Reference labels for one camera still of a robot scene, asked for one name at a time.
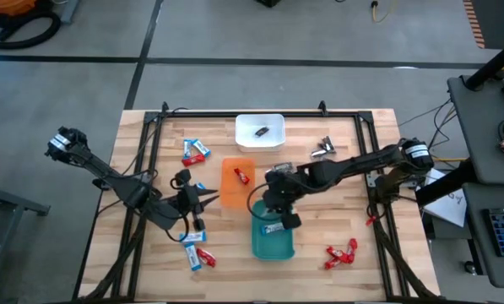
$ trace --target white bowl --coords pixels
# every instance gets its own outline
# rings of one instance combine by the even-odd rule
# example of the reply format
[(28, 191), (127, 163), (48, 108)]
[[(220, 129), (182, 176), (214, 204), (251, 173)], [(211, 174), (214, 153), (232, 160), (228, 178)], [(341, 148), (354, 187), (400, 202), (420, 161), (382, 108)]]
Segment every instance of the white bowl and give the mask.
[[(255, 132), (267, 127), (257, 137)], [(280, 114), (241, 114), (236, 117), (235, 141), (242, 152), (280, 151), (285, 143), (285, 120)]]

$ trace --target vacuum hose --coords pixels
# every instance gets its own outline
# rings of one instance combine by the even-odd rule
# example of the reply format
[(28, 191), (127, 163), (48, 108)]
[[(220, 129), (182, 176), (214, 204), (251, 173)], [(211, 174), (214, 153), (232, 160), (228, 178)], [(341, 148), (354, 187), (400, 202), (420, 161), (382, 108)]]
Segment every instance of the vacuum hose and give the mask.
[[(22, 16), (4, 18), (9, 18), (9, 20), (0, 21), (0, 27), (3, 28), (3, 30), (0, 32), (0, 50), (18, 50), (31, 46), (37, 46), (42, 42), (51, 39), (51, 37), (53, 37), (58, 32), (61, 25), (61, 21), (58, 15), (50, 10), (33, 10)], [(49, 26), (46, 31), (35, 37), (23, 41), (4, 42), (23, 25), (28, 24), (32, 20), (40, 18), (51, 19), (51, 26)]]

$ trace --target gray floor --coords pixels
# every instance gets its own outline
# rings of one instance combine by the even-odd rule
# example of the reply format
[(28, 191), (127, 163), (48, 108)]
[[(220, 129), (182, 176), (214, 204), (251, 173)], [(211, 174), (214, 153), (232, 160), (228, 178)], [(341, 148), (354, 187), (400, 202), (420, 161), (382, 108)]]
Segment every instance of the gray floor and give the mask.
[[(0, 54), (137, 57), (154, 3), (83, 0), (74, 24), (51, 41)], [(274, 9), (252, 0), (165, 0), (149, 56), (485, 62), (496, 54), (475, 45), (462, 0), (400, 0), (382, 24), (371, 23), (368, 7), (355, 0), (283, 0)], [(135, 67), (0, 62), (0, 188), (52, 206), (48, 217), (27, 214), (21, 222), (0, 278), (0, 299), (71, 297), (99, 192), (87, 172), (47, 159), (46, 142), (62, 125), (77, 127), (109, 160)], [(133, 108), (158, 109), (163, 101), (172, 108), (311, 108), (325, 100), (331, 108), (391, 107), (403, 122), (447, 100), (449, 77), (472, 72), (147, 64)], [(401, 133), (429, 141), (432, 118), (405, 124)], [(434, 154), (467, 156), (458, 122), (444, 131), (451, 141)], [(504, 302), (504, 290), (458, 267), (469, 254), (464, 243), (434, 241), (431, 253), (444, 296)]]

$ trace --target wooden table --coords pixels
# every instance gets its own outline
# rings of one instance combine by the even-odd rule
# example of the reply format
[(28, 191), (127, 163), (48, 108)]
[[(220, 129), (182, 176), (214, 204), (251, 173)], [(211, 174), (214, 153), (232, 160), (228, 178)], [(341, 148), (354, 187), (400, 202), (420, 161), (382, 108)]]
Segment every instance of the wooden table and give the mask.
[[(381, 147), (398, 142), (394, 111), (372, 110)], [(144, 111), (124, 111), (118, 129), (111, 166), (123, 171), (137, 153)], [(221, 162), (226, 157), (252, 157), (257, 184), (273, 165), (310, 162), (310, 153), (329, 135), (337, 154), (334, 160), (359, 155), (355, 124), (348, 118), (287, 118), (286, 143), (275, 153), (243, 154), (235, 144), (234, 118), (168, 118), (164, 121), (154, 185), (165, 195), (175, 194), (170, 179), (183, 169), (182, 140), (200, 138), (212, 150), (206, 163), (190, 167), (192, 182), (220, 188)], [(105, 193), (100, 207), (117, 200)], [(145, 232), (139, 270), (137, 300), (143, 301), (357, 301), (384, 300), (381, 271), (373, 229), (365, 225), (366, 187), (363, 176), (343, 180), (325, 193), (306, 196), (295, 205), (302, 227), (294, 230), (295, 256), (286, 262), (262, 262), (251, 249), (251, 216), (240, 209), (222, 208), (219, 200), (203, 214), (208, 242), (200, 244), (218, 260), (214, 269), (192, 272), (181, 244), (149, 223)], [(393, 205), (402, 254), (417, 276), (439, 294), (426, 244), (420, 213), (415, 203), (399, 200)], [(79, 295), (88, 294), (117, 258), (125, 209), (117, 205), (96, 221)], [(178, 223), (173, 235), (183, 232)], [(359, 242), (355, 262), (324, 270), (327, 246), (346, 248), (354, 237)], [(127, 278), (129, 265), (124, 272)], [(389, 260), (395, 290), (399, 290), (395, 266)]]

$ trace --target black floor line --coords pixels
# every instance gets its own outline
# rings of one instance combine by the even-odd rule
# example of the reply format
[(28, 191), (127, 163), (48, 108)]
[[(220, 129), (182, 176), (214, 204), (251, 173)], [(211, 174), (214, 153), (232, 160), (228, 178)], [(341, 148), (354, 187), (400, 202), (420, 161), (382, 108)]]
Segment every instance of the black floor line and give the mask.
[(12, 56), (0, 55), (0, 62), (81, 62), (81, 63), (136, 63), (138, 57), (89, 56)]
[(124, 110), (132, 110), (133, 104), (135, 103), (135, 96), (137, 96), (137, 91), (139, 89), (139, 83), (143, 77), (144, 64), (146, 62), (147, 56), (149, 55), (150, 45), (152, 45), (152, 39), (154, 38), (154, 32), (156, 31), (156, 25), (158, 24), (158, 16), (160, 16), (161, 4), (164, 0), (156, 0), (154, 5), (154, 10), (150, 16), (149, 28), (147, 29), (147, 34), (144, 37), (143, 47), (141, 48), (141, 55), (139, 56), (139, 61), (135, 72), (133, 73), (132, 83), (130, 84), (130, 90), (127, 93), (126, 103), (124, 103)]
[(293, 59), (229, 59), (229, 58), (147, 58), (147, 64), (175, 65), (234, 65), (276, 67), (321, 67), (321, 68), (441, 68), (478, 69), (483, 63), (456, 62), (368, 62), (350, 60), (293, 60)]

